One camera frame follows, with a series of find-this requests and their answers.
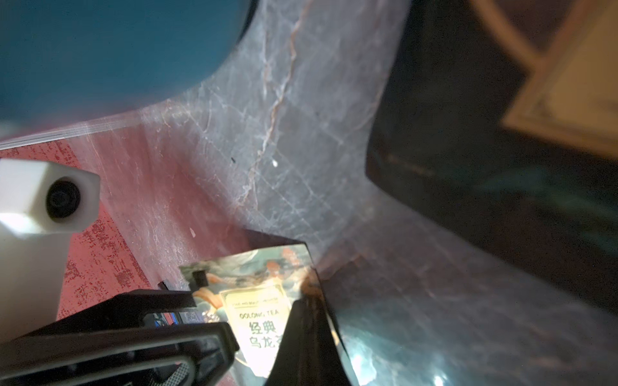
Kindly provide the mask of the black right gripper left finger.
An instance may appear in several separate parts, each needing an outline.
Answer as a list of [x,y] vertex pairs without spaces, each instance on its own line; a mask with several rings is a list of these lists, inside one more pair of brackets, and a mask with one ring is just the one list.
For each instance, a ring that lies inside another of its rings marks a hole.
[[227,323],[27,336],[1,346],[1,383],[214,385],[238,349]]

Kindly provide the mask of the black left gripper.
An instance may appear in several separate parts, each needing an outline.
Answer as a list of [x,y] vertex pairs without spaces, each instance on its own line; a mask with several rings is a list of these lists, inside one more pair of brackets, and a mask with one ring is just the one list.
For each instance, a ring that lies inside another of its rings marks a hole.
[[82,310],[33,335],[66,335],[188,324],[196,304],[188,291],[137,289]]

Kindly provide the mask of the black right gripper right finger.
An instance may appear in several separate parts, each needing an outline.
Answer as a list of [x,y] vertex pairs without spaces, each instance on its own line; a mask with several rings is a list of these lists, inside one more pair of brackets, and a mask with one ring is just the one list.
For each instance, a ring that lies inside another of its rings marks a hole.
[[295,301],[266,385],[350,385],[323,300]]

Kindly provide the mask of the black yellow label tea bag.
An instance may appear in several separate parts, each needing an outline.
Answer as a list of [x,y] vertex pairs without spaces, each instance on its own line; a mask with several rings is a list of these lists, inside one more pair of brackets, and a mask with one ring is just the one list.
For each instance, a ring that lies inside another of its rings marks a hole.
[[500,127],[524,73],[465,1],[414,1],[365,172],[466,241],[617,310],[617,165]]
[[230,325],[239,350],[231,369],[236,385],[266,385],[295,301],[323,300],[328,324],[352,384],[359,382],[341,342],[305,244],[254,249],[180,267],[206,323]]

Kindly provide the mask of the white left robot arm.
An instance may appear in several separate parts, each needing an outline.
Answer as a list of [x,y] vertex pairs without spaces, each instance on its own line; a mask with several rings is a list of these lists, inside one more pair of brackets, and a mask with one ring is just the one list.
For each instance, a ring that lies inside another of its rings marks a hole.
[[56,321],[69,246],[97,218],[101,179],[54,162],[1,160],[1,341]]

